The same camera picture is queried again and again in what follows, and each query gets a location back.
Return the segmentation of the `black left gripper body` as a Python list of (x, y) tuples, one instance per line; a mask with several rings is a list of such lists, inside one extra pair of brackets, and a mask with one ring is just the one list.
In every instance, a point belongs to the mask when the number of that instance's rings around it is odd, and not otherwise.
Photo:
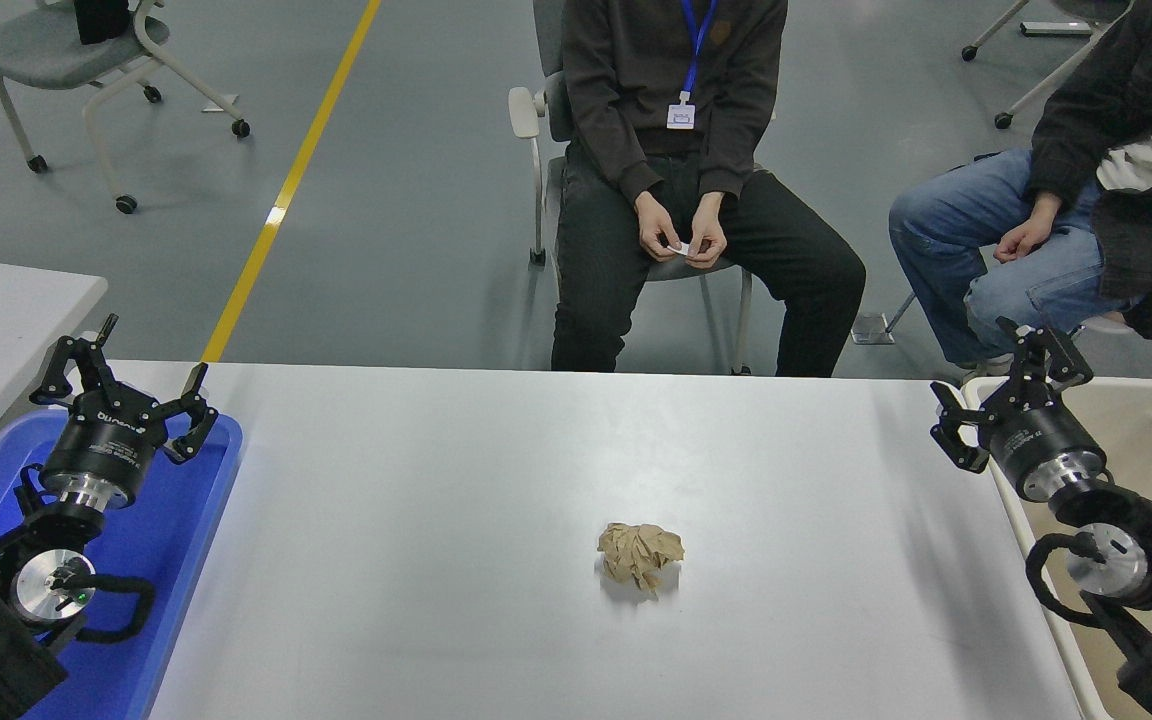
[(146, 418), (156, 404), (123, 386), (83, 392), (41, 470), (45, 492), (59, 497), (71, 480), (93, 478), (115, 486), (116, 497), (137, 497), (166, 439), (165, 420)]

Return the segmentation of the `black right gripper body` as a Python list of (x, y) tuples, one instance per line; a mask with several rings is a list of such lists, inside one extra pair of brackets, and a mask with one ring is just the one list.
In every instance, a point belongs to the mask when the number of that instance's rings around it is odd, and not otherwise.
[(1085, 486), (1107, 467), (1105, 450), (1064, 406), (998, 415), (984, 429), (984, 447), (1026, 501), (1049, 501), (1061, 488)]

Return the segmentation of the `person's right hand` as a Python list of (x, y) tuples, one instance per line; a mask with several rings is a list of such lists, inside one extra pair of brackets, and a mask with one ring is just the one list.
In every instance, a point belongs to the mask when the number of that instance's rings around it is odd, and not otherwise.
[(681, 247), (675, 223), (660, 200), (650, 191), (635, 197), (634, 210), (637, 218), (637, 242), (650, 259), (667, 263), (676, 259)]
[(1039, 191), (1030, 209), (1030, 215), (1023, 223), (1005, 233), (996, 243), (993, 258), (1000, 263), (1011, 263), (1037, 250), (1049, 238), (1061, 209), (1062, 200), (1056, 194)]

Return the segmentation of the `person's left hand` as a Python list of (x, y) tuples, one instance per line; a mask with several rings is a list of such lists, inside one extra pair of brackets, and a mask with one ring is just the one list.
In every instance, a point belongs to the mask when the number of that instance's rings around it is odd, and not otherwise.
[(692, 238), (685, 255), (685, 263), (691, 268), (713, 268), (726, 250), (727, 238), (723, 236), (721, 225), (723, 196), (726, 196), (723, 192), (704, 194), (692, 214)]

